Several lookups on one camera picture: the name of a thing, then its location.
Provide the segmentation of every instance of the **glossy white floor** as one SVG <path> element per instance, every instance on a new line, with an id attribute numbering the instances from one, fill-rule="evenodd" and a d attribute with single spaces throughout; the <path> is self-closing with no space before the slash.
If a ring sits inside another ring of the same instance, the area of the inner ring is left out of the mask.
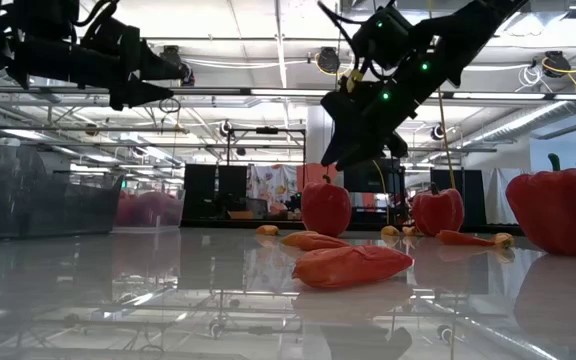
<path id="1" fill-rule="evenodd" d="M 415 265 L 320 292 L 252 230 L 0 242 L 0 359 L 576 359 L 576 259 L 345 238 Z"/>

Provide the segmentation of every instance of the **black monitor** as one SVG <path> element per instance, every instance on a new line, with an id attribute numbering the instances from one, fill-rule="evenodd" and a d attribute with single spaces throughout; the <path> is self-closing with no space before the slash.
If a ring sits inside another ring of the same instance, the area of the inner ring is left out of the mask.
<path id="1" fill-rule="evenodd" d="M 219 194 L 232 195 L 235 199 L 246 197 L 247 166 L 219 166 Z"/>
<path id="2" fill-rule="evenodd" d="M 375 160 L 384 177 L 386 192 L 399 193 L 399 160 Z M 372 160 L 350 166 L 344 170 L 344 188 L 350 192 L 383 193 L 381 176 Z"/>

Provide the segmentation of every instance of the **ceiling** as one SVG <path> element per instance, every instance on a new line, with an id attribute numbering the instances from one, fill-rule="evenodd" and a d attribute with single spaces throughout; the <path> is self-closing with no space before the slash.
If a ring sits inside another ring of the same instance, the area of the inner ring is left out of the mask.
<path id="1" fill-rule="evenodd" d="M 95 1 L 81 0 L 82 15 L 92 8 Z M 338 6 L 334 1 L 324 3 L 331 9 Z M 455 2 L 437 2 L 437 9 L 442 14 L 447 13 L 447 6 Z M 361 2 L 355 7 L 348 7 L 344 1 L 344 14 L 356 20 L 366 19 L 370 15 L 370 2 Z M 404 15 L 413 23 L 427 17 L 426 9 L 416 5 L 411 9 L 405 5 Z M 499 31 L 463 74 L 460 91 L 493 91 L 493 92 L 548 92 L 571 89 L 569 78 L 543 78 L 546 85 L 538 82 L 534 87 L 521 85 L 523 75 L 517 65 L 529 64 L 533 58 L 541 59 L 547 50 L 561 50 L 576 67 L 576 19 L 557 18 L 545 26 L 536 21 L 536 16 L 526 13 L 520 21 Z M 314 64 L 309 63 L 322 46 L 339 44 L 342 63 L 351 61 L 351 53 L 347 44 L 338 42 L 339 32 L 327 17 L 317 7 L 315 0 L 203 0 L 172 1 L 172 0 L 122 0 L 115 17 L 126 24 L 141 29 L 141 36 L 148 39 L 153 50 L 158 53 L 163 45 L 179 45 L 182 58 L 193 67 L 196 86 L 201 87 L 269 87 L 293 89 L 332 89 L 335 77 L 321 73 Z M 283 36 L 283 49 L 276 36 Z M 357 26 L 350 25 L 346 29 L 352 34 Z M 286 61 L 285 81 L 282 80 L 280 57 Z M 245 68 L 251 65 L 264 68 Z M 0 85 L 8 84 L 7 79 L 0 78 Z M 444 90 L 454 90 L 450 84 L 442 87 Z M 16 109 L 32 115 L 38 121 L 46 124 L 48 108 L 46 106 L 17 106 L 21 100 L 34 100 L 28 95 L 0 94 L 0 102 L 8 102 Z M 157 107 L 151 109 L 135 108 L 123 112 L 115 112 L 108 107 L 94 107 L 90 98 L 65 95 L 65 100 L 82 100 L 89 102 L 87 107 L 76 108 L 73 114 L 64 116 L 59 125 L 72 126 L 86 123 L 97 123 L 101 126 L 133 127 L 138 132 L 141 129 L 157 126 L 172 127 L 176 123 L 190 130 L 190 135 L 175 133 L 144 133 L 141 139 L 157 143 L 212 144 L 223 142 L 219 138 L 218 126 L 228 119 L 234 126 L 250 128 L 259 126 L 274 126 L 278 128 L 289 126 L 291 129 L 303 129 L 308 117 L 308 106 L 316 101 L 293 101 L 288 99 L 287 109 L 282 102 L 261 102 L 250 108 L 233 106 L 194 107 L 196 113 L 191 114 L 185 109 L 178 113 L 165 114 Z M 185 97 L 197 102 L 210 102 L 211 97 Z M 230 101 L 220 97 L 218 102 Z M 447 104 L 445 109 L 448 127 L 455 127 L 459 136 L 469 135 L 484 125 L 513 112 L 515 109 L 529 105 L 495 106 L 485 102 L 473 106 Z M 54 107 L 53 120 L 61 116 L 70 107 Z M 420 146 L 431 142 L 430 128 L 439 123 L 440 111 L 436 105 L 424 105 L 418 110 L 419 116 L 405 121 L 398 132 L 411 144 Z M 205 121 L 201 124 L 197 116 Z M 95 137 L 73 133 L 72 137 L 80 141 L 105 141 L 107 134 L 103 132 Z M 284 135 L 266 136 L 249 144 L 286 144 L 291 142 Z M 197 149 L 182 156 L 183 161 L 197 161 L 204 158 L 214 162 L 214 154 Z M 299 150 L 267 152 L 248 151 L 247 157 L 269 160 L 300 160 Z"/>

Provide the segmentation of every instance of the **black cable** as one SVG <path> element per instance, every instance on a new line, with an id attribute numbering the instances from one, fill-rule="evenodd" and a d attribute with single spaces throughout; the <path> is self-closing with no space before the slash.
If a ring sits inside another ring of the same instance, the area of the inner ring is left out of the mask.
<path id="1" fill-rule="evenodd" d="M 86 18 L 86 20 L 82 21 L 82 22 L 77 22 L 77 21 L 73 21 L 73 25 L 75 26 L 86 26 L 88 24 L 90 24 L 90 22 L 97 17 L 97 13 L 99 13 L 99 10 L 101 10 L 101 7 L 108 4 L 108 3 L 117 3 L 116 0 L 101 0 L 98 3 L 95 4 L 95 6 L 92 8 L 92 10 L 90 11 L 90 14 L 88 14 L 88 17 Z"/>
<path id="2" fill-rule="evenodd" d="M 344 36 L 344 39 L 346 40 L 348 45 L 350 45 L 350 49 L 352 50 L 353 53 L 355 53 L 355 63 L 354 63 L 353 69 L 357 70 L 359 68 L 359 57 L 357 56 L 357 51 L 352 44 L 352 39 L 350 38 L 350 36 L 346 32 L 346 30 L 341 26 L 341 24 L 337 20 L 338 15 L 335 14 L 330 9 L 328 9 L 326 7 L 326 5 L 324 5 L 321 1 L 318 1 L 317 5 L 319 6 L 319 8 L 321 8 L 321 10 L 324 12 L 324 14 L 326 14 L 326 16 L 328 16 L 330 21 L 332 21 L 332 23 L 335 24 L 335 26 L 339 29 L 339 31 L 341 32 L 341 35 Z"/>
<path id="3" fill-rule="evenodd" d="M 390 78 L 392 77 L 392 75 L 382 75 L 380 73 L 377 72 L 377 69 L 375 69 L 375 64 L 373 64 L 372 60 L 369 61 L 370 63 L 370 72 L 379 80 L 382 81 L 386 81 L 386 80 L 390 80 Z"/>

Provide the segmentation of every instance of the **pepper stem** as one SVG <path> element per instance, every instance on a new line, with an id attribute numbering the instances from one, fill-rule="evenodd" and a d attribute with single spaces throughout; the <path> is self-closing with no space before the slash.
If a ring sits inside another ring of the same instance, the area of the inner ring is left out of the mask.
<path id="1" fill-rule="evenodd" d="M 557 154 L 548 154 L 548 160 L 550 160 L 550 164 L 552 164 L 552 171 L 561 171 L 561 162 Z"/>
<path id="2" fill-rule="evenodd" d="M 430 191 L 432 191 L 433 195 L 439 195 L 439 188 L 437 187 L 437 184 L 430 183 Z"/>

